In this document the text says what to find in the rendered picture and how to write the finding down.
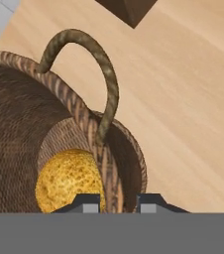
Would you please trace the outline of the brown woven wicker basket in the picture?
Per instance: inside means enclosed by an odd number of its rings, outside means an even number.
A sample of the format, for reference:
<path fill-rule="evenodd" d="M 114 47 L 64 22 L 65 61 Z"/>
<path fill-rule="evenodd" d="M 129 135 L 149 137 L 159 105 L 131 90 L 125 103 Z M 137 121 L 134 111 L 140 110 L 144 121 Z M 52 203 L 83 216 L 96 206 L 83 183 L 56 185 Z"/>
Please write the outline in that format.
<path fill-rule="evenodd" d="M 99 64 L 107 86 L 104 111 L 84 100 L 52 72 L 68 43 L 87 49 Z M 36 212 L 35 185 L 54 153 L 79 148 L 93 154 L 101 174 L 107 209 L 134 212 L 147 189 L 141 148 L 115 114 L 119 87 L 112 63 L 99 43 L 76 29 L 57 33 L 39 62 L 0 51 L 0 212 Z"/>

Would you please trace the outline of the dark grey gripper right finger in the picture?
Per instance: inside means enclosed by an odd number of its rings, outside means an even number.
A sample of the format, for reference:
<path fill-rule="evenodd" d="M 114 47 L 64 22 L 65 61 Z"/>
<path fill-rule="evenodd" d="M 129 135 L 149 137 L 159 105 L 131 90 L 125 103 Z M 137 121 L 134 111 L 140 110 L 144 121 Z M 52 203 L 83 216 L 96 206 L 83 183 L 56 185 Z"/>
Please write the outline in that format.
<path fill-rule="evenodd" d="M 142 193 L 139 195 L 140 213 L 187 213 L 187 210 L 166 202 L 159 193 Z"/>

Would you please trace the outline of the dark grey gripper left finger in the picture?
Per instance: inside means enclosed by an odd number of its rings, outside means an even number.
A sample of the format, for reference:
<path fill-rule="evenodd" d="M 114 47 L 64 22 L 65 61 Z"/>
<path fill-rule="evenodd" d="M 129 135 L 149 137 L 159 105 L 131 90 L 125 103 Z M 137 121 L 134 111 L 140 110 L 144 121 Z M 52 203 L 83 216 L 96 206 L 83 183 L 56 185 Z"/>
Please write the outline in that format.
<path fill-rule="evenodd" d="M 100 212 L 100 195 L 97 193 L 80 193 L 71 204 L 65 205 L 55 213 L 99 213 Z"/>

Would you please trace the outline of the dark brown wooden block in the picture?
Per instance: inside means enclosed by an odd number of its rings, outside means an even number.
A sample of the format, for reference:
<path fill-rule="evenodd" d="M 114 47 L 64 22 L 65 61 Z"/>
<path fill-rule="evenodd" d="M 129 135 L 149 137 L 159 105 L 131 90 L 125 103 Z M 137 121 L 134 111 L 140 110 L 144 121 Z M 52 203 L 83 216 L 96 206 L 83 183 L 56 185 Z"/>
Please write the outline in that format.
<path fill-rule="evenodd" d="M 158 0 L 95 0 L 121 21 L 135 29 Z"/>

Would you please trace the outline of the yellow round bread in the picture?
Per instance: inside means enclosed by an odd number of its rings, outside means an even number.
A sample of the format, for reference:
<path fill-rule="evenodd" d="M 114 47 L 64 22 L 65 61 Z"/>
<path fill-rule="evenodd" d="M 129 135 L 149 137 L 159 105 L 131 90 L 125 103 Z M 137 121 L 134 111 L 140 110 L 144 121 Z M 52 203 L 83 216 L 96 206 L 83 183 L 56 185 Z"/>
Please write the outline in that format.
<path fill-rule="evenodd" d="M 78 194 L 99 194 L 100 209 L 106 209 L 102 179 L 90 152 L 70 149 L 52 156 L 41 169 L 35 188 L 43 213 L 72 204 Z"/>

